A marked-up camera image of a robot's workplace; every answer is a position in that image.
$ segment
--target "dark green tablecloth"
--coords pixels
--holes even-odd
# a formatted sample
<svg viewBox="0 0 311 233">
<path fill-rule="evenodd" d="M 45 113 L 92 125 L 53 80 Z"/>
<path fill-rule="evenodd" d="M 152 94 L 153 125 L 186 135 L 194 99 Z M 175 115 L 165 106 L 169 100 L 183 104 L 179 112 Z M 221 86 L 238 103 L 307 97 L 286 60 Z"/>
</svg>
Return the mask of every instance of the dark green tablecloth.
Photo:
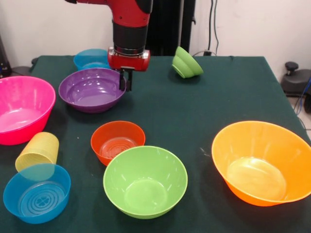
<svg viewBox="0 0 311 233">
<path fill-rule="evenodd" d="M 198 57 L 204 74 L 181 80 L 171 69 L 172 57 L 152 57 L 147 72 L 135 73 L 133 91 L 111 110 L 80 113 L 57 96 L 45 128 L 60 140 L 57 163 L 71 175 L 68 205 L 56 219 L 26 224 L 0 202 L 3 233 L 99 232 L 308 232 L 311 198 L 274 207 L 249 205 L 227 188 L 214 168 L 211 143 L 224 126 L 241 120 L 263 120 L 284 126 L 309 142 L 306 132 L 263 57 Z M 55 90 L 75 71 L 71 56 L 42 56 L 32 75 Z M 162 217 L 131 218 L 108 200 L 102 165 L 90 147 L 92 133 L 112 120 L 129 120 L 146 133 L 146 144 L 176 154 L 184 163 L 189 185 L 179 204 Z M 24 145 L 0 146 L 0 191 L 16 173 L 14 162 Z"/>
</svg>

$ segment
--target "plastic bowl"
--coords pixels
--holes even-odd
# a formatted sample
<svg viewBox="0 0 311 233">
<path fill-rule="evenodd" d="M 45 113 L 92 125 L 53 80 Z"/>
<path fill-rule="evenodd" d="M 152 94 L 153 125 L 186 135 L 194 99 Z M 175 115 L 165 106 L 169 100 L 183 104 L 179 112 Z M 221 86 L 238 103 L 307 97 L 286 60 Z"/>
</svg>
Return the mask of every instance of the plastic bowl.
<svg viewBox="0 0 311 233">
<path fill-rule="evenodd" d="M 212 144 L 216 168 L 243 201 L 272 206 L 311 193 L 311 147 L 293 132 L 261 121 L 223 128 Z"/>
<path fill-rule="evenodd" d="M 17 145 L 41 132 L 54 107 L 54 88 L 30 76 L 0 79 L 0 144 Z"/>
<path fill-rule="evenodd" d="M 119 153 L 145 144 L 145 133 L 129 121 L 112 121 L 99 127 L 92 135 L 91 146 L 98 159 L 108 165 Z"/>
<path fill-rule="evenodd" d="M 110 68 L 107 51 L 102 49 L 84 50 L 74 56 L 73 62 L 78 70 L 90 68 Z"/>
<path fill-rule="evenodd" d="M 70 184 L 70 176 L 61 166 L 30 166 L 9 181 L 3 193 L 3 202 L 10 213 L 24 222 L 48 222 L 66 207 Z"/>
<path fill-rule="evenodd" d="M 58 92 L 63 101 L 81 112 L 101 113 L 113 107 L 125 93 L 119 90 L 119 82 L 117 71 L 85 69 L 66 77 Z"/>
<path fill-rule="evenodd" d="M 203 74 L 203 70 L 197 61 L 180 46 L 176 49 L 172 67 L 182 78 L 191 78 Z"/>
<path fill-rule="evenodd" d="M 186 192 L 188 176 L 171 152 L 140 146 L 117 155 L 107 166 L 103 183 L 106 195 L 119 210 L 150 219 L 177 205 Z"/>
</svg>

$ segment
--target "orange bowl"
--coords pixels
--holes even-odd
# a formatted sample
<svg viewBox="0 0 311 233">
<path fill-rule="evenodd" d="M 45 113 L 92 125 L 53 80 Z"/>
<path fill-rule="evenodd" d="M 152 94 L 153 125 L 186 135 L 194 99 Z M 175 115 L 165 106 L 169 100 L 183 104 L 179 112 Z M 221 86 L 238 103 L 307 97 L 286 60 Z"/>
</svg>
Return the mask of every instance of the orange bowl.
<svg viewBox="0 0 311 233">
<path fill-rule="evenodd" d="M 145 133 L 129 121 L 111 121 L 99 127 L 92 135 L 91 147 L 98 159 L 108 165 L 118 154 L 145 144 Z"/>
<path fill-rule="evenodd" d="M 278 125 L 228 125 L 214 138 L 212 158 L 230 190 L 249 204 L 272 206 L 311 193 L 311 147 Z"/>
</svg>

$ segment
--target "pink bowl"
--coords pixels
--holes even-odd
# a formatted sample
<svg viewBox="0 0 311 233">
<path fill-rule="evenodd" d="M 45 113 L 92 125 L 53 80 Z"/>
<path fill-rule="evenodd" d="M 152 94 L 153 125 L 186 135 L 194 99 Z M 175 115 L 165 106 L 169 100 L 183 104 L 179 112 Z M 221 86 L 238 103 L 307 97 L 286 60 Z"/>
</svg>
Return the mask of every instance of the pink bowl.
<svg viewBox="0 0 311 233">
<path fill-rule="evenodd" d="M 40 78 L 0 79 L 0 144 L 21 144 L 43 131 L 55 101 L 54 88 Z"/>
</svg>

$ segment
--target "yellow cup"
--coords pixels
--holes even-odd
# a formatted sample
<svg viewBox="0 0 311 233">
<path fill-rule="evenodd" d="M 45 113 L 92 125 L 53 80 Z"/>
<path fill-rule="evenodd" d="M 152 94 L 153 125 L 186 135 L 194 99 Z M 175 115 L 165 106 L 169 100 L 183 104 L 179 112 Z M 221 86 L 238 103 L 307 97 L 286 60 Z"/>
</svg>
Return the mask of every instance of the yellow cup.
<svg viewBox="0 0 311 233">
<path fill-rule="evenodd" d="M 48 132 L 37 133 L 26 145 L 15 161 L 18 172 L 36 164 L 56 164 L 59 141 Z"/>
</svg>

